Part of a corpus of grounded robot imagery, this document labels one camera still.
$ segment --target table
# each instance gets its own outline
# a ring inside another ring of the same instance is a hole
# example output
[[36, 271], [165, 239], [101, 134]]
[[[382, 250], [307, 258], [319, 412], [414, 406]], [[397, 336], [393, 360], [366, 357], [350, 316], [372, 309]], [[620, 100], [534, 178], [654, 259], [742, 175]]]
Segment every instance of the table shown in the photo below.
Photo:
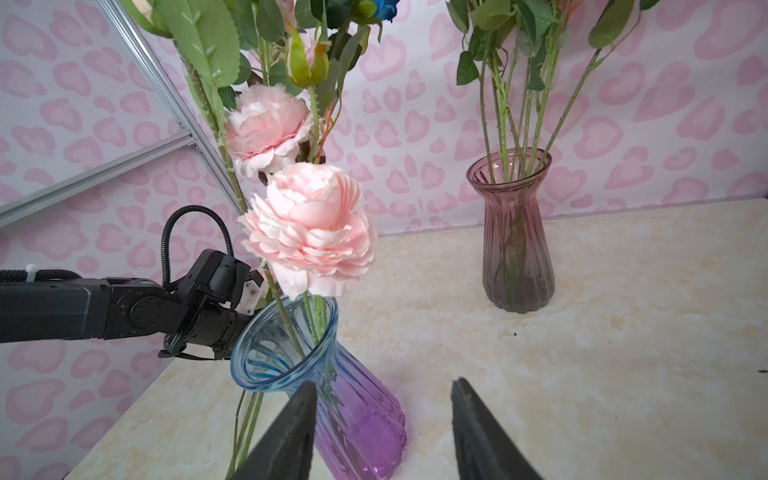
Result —
[[[460, 376], [547, 480], [768, 478], [768, 201], [545, 229], [556, 291], [538, 312], [485, 297], [479, 228], [381, 239], [339, 299], [339, 340], [407, 416], [395, 478], [458, 478]], [[228, 362], [176, 359], [68, 480], [223, 478], [239, 397]], [[286, 399], [265, 396], [255, 439]], [[331, 478], [317, 453], [310, 478]]]

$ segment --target vase rim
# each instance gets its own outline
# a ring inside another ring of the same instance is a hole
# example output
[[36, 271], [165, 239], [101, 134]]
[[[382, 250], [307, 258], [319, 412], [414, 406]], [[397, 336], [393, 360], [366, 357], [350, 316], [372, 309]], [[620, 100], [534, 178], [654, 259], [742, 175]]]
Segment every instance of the vase rim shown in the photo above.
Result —
[[[532, 151], [533, 151], [532, 147], [526, 147], [526, 153], [528, 157], [531, 156]], [[541, 148], [536, 149], [536, 151], [544, 153], [544, 151]], [[509, 154], [514, 155], [515, 149], [508, 148], [507, 155]], [[495, 151], [491, 154], [492, 161], [494, 160], [493, 157], [495, 155], [499, 156], [499, 160], [501, 159], [501, 156], [499, 155], [499, 151]], [[496, 189], [501, 190], [503, 188], [509, 188], [509, 187], [519, 188], [519, 187], [528, 185], [532, 182], [535, 182], [539, 177], [543, 177], [546, 174], [547, 170], [549, 170], [549, 167], [552, 165], [552, 154], [547, 152], [547, 156], [545, 158], [544, 164], [542, 164], [542, 166], [538, 170], [528, 175], [527, 177], [519, 178], [517, 180], [512, 180], [509, 182], [496, 183], [496, 184], [489, 184], [486, 182], [477, 181], [473, 178], [474, 174], [472, 174], [472, 171], [476, 170], [475, 166], [480, 164], [487, 164], [487, 163], [488, 163], [488, 155], [484, 155], [480, 159], [472, 162], [472, 165], [470, 165], [469, 168], [467, 169], [467, 180], [469, 181], [469, 184], [471, 184], [475, 188], [493, 189], [493, 190], [496, 190]]]
[[[286, 308], [293, 305], [295, 302], [301, 302], [302, 297], [298, 296], [296, 299], [291, 300], [286, 295], [282, 295], [280, 299], [283, 301], [283, 306]], [[323, 297], [328, 306], [328, 326], [323, 333], [323, 337], [317, 342], [317, 344], [306, 354], [306, 356], [298, 362], [296, 365], [281, 373], [280, 375], [269, 380], [255, 380], [248, 375], [245, 368], [246, 354], [244, 352], [246, 341], [251, 341], [269, 321], [279, 321], [279, 311], [277, 309], [277, 301], [273, 300], [269, 305], [265, 306], [257, 315], [248, 323], [243, 332], [240, 334], [240, 338], [237, 339], [234, 349], [232, 350], [232, 358], [230, 360], [230, 373], [235, 383], [242, 386], [245, 389], [272, 392], [284, 389], [290, 383], [295, 380], [286, 382], [289, 377], [300, 378], [307, 370], [311, 369], [315, 363], [317, 363], [320, 357], [319, 352], [325, 350], [326, 346], [335, 340], [336, 336], [336, 324], [339, 321], [339, 304], [333, 297]]]

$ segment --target blue flower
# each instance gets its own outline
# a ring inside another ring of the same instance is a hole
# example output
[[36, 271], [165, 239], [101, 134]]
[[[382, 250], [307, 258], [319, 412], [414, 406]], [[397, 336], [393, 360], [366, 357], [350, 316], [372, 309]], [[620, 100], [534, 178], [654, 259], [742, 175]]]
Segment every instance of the blue flower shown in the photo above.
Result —
[[376, 17], [381, 20], [389, 20], [397, 15], [397, 2], [400, 0], [373, 0], [376, 3]]

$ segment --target pink glass vase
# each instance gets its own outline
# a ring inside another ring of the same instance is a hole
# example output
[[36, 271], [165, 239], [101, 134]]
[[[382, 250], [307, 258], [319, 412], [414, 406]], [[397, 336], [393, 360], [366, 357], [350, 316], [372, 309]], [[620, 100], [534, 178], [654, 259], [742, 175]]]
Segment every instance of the pink glass vase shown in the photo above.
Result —
[[[531, 151], [527, 149], [528, 161]], [[507, 169], [501, 155], [495, 153], [491, 155], [492, 167], [483, 157], [467, 170], [469, 183], [485, 200], [485, 294], [508, 312], [538, 310], [554, 293], [552, 262], [536, 200], [536, 190], [552, 163], [551, 155], [543, 156], [539, 150], [533, 173], [528, 176], [520, 174], [514, 150], [507, 151]], [[510, 172], [507, 178], [511, 181], [505, 181], [505, 170]]]
[[317, 343], [316, 322], [310, 321], [302, 298], [290, 301], [284, 296], [283, 304], [305, 358], [272, 302], [235, 345], [231, 361], [235, 382], [245, 389], [289, 396], [304, 382], [314, 383], [315, 446], [333, 477], [390, 478], [406, 446], [406, 416], [397, 398], [336, 340], [335, 299], [325, 299], [327, 327]]

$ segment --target blue and purple glass vase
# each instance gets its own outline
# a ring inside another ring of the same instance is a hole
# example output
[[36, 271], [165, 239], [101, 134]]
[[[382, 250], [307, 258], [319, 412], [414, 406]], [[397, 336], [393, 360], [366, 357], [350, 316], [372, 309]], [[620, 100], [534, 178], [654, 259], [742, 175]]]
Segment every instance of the blue and purple glass vase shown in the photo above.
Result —
[[320, 311], [308, 300], [283, 297], [292, 329], [274, 302], [259, 312], [237, 341], [232, 377], [245, 389], [289, 396], [313, 382], [315, 446], [333, 477], [390, 478], [406, 446], [406, 416], [395, 396], [336, 340], [336, 300], [324, 299]]

